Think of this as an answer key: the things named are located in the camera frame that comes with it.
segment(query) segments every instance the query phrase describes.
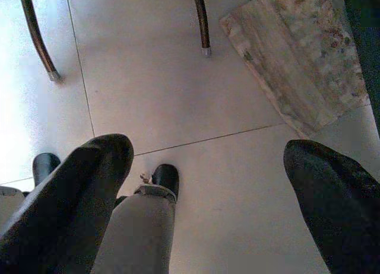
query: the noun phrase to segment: chair leg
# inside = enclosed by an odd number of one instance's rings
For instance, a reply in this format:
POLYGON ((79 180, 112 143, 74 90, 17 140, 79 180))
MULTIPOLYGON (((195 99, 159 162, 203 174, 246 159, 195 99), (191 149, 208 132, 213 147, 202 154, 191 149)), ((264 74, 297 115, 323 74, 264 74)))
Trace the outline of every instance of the chair leg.
POLYGON ((23 5, 26 21, 29 28, 29 33, 31 35, 31 39, 36 47, 37 53, 40 56, 40 59, 47 70, 47 74, 49 74, 49 78, 51 81, 59 81, 60 76, 54 67, 54 64, 45 48, 45 44, 43 43, 40 29, 38 27, 38 22, 36 18, 36 13, 34 12, 33 2, 32 0, 21 0, 23 5))
POLYGON ((205 57, 210 57, 211 56, 210 37, 208 35, 207 12, 206 12, 206 7, 204 5, 204 0, 195 0, 195 5, 197 6, 199 29, 201 30, 202 54, 205 57))

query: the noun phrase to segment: shoe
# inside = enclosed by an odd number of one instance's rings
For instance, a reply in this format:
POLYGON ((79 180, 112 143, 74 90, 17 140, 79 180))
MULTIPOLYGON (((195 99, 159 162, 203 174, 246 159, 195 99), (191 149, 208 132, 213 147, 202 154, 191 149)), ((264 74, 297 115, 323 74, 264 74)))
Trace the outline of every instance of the shoe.
POLYGON ((40 184, 60 163, 54 154, 45 152, 37 155, 33 160, 34 185, 40 184))
POLYGON ((152 175, 152 182, 172 191, 178 200, 179 175, 178 170, 171 164, 161 164, 152 175))

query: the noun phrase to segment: leg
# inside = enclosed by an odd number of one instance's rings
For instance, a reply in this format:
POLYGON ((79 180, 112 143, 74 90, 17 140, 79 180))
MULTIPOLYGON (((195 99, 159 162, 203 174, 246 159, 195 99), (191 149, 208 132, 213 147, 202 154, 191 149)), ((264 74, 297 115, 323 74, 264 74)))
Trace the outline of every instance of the leg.
POLYGON ((199 29, 201 30, 202 54, 205 57, 210 57, 211 56, 210 37, 208 35, 207 12, 206 12, 206 6, 204 5, 204 0, 195 0, 195 5, 197 6, 199 29))
POLYGON ((141 185, 113 211, 92 273, 169 273, 178 173, 165 166, 153 176, 160 185, 141 185))
POLYGON ((39 54, 43 65, 47 70, 47 74, 49 74, 51 81, 59 81, 60 76, 45 48, 45 44, 43 43, 36 14, 34 13, 33 3, 31 0, 21 0, 21 3, 23 5, 31 39, 34 43, 34 46, 36 47, 37 53, 39 54))
POLYGON ((356 161, 313 141, 290 141, 284 165, 331 273, 379 273, 380 184, 356 161))

